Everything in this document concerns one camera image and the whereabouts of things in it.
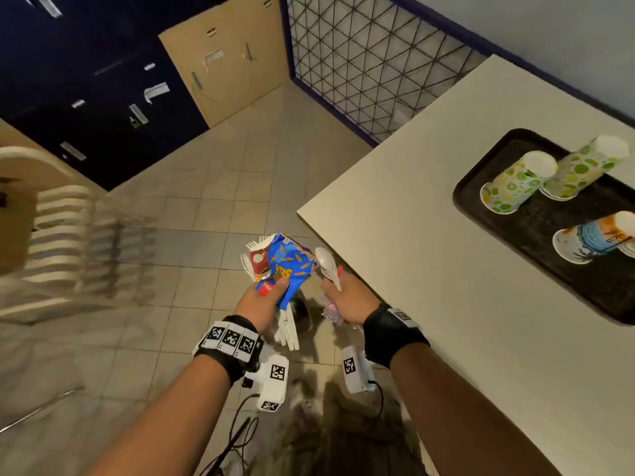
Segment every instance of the brown tray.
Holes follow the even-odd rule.
[[[495,214],[481,202],[483,184],[532,150],[545,151],[556,160],[569,153],[530,130],[509,131],[456,185],[456,207],[600,314],[635,325],[634,258],[615,249],[589,264],[572,264],[551,242],[559,229],[618,211],[635,212],[635,190],[603,175],[572,200],[557,202],[538,192],[510,215]]]

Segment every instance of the white plastic spoon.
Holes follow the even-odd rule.
[[[316,248],[316,257],[317,263],[322,269],[324,276],[333,281],[337,290],[342,292],[342,285],[340,284],[340,278],[337,275],[337,265],[335,264],[333,255],[327,249],[318,247]]]

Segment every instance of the blue snack wrapper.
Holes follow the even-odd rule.
[[[318,263],[317,259],[306,247],[285,234],[278,233],[269,244],[267,260],[271,269],[271,277],[260,280],[256,285],[256,290],[261,294],[267,294],[271,290],[272,282],[277,282],[281,277],[289,279],[289,288],[277,303],[278,307],[286,309],[302,282],[311,275],[311,271]]]

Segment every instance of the person's left hand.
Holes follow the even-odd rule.
[[[256,290],[256,284],[250,285],[233,314],[242,315],[256,327],[258,334],[262,334],[274,320],[275,304],[289,288],[289,279],[279,279],[271,292],[265,296]]]

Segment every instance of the purple trim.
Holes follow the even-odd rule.
[[[467,28],[455,23],[454,21],[446,18],[439,12],[436,12],[430,7],[427,7],[417,0],[390,0],[395,5],[402,7],[403,9],[408,10],[413,15],[418,16],[424,21],[429,22],[434,25],[436,28],[440,28],[441,31],[445,31],[450,36],[456,38],[457,40],[465,43],[466,45],[475,48],[477,51],[481,52],[484,55],[498,55],[501,58],[504,58],[507,61],[519,66],[523,70],[527,70],[530,73],[534,74],[538,78],[543,79],[547,83],[552,84],[553,86],[559,88],[560,90],[567,92],[569,95],[576,97],[578,100],[583,101],[584,103],[588,103],[594,108],[597,108],[600,111],[603,111],[607,115],[613,117],[614,119],[620,120],[624,124],[627,124],[630,127],[635,127],[635,118],[626,115],[624,112],[619,111],[604,102],[599,101],[596,98],[593,98],[590,95],[585,94],[583,91],[578,90],[567,84],[566,82],[560,80],[559,78],[554,77],[553,75],[548,74],[546,71],[539,69],[537,66],[532,65],[527,60],[524,60],[518,55],[514,55],[512,52],[505,50],[504,48],[490,42],[489,40],[477,35],[473,31],[468,30]]]
[[[289,78],[295,79],[295,63],[293,63],[293,42],[291,41],[291,24],[289,23],[289,5],[286,0],[280,2],[282,15],[282,32],[284,33],[284,45],[286,46],[286,62],[289,65]]]
[[[375,148],[379,143],[375,141],[370,135],[364,132],[361,128],[357,127],[352,121],[347,119],[343,113],[340,113],[335,109],[333,105],[328,103],[324,98],[314,92],[311,87],[306,85],[301,79],[292,78],[293,83],[295,83],[298,87],[300,87],[307,95],[313,98],[316,102],[320,103],[325,109],[327,109],[332,116],[338,119],[341,123],[346,125],[346,128],[352,130],[355,135],[361,138],[364,142],[368,143],[372,148]]]

